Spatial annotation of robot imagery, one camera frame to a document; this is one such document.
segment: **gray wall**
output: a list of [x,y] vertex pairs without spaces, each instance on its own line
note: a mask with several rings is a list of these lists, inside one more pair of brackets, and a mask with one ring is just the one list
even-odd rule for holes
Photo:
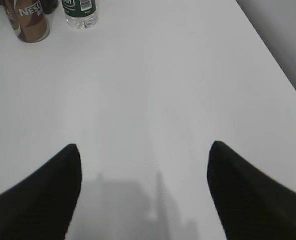
[[296,89],[296,0],[237,0]]

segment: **brown can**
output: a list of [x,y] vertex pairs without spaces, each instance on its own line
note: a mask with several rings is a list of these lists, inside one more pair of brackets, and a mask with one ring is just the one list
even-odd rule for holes
[[2,0],[1,3],[20,40],[35,43],[48,36],[49,24],[40,0]]

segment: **water bottle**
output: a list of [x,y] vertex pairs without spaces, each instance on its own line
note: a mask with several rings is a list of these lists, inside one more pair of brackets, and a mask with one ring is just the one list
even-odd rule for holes
[[87,29],[98,21],[94,0],[62,0],[62,6],[69,25],[77,29]]

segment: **green label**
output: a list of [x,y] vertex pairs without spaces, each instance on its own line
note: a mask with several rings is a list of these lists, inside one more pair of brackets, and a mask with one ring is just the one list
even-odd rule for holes
[[96,11],[94,0],[62,0],[64,12],[74,18],[83,18]]

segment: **white table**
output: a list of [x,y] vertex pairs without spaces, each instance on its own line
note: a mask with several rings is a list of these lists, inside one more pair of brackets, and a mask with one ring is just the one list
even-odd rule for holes
[[[171,240],[187,221],[196,233],[186,240],[224,240],[206,181],[214,140],[296,191],[296,92],[234,0],[98,6],[84,31],[60,6],[34,44],[16,39],[0,8],[0,192],[73,142],[84,189],[67,239],[105,222],[122,240],[148,204],[153,218],[161,171]],[[114,210],[99,211],[103,191],[134,202],[108,199]]]

